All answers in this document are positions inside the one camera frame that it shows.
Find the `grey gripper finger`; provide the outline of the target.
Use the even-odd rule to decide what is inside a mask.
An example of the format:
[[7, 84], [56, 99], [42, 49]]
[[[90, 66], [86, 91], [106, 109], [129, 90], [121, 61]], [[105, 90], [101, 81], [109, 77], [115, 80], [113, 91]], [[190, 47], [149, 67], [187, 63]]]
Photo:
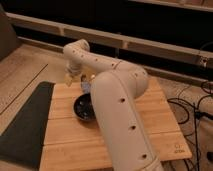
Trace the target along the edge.
[[85, 75], [81, 76], [81, 89], [84, 94], [88, 94], [90, 92], [91, 84], [87, 80], [87, 77]]

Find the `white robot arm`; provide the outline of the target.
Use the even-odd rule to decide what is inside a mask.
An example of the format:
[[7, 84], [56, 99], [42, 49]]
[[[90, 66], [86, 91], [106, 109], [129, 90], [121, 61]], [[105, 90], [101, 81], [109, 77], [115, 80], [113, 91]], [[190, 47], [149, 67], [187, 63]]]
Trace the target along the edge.
[[135, 99], [149, 83], [145, 69], [131, 62], [92, 53], [78, 40], [64, 46], [72, 76], [86, 65], [97, 71], [91, 81], [91, 101], [115, 171], [164, 171], [144, 128]]

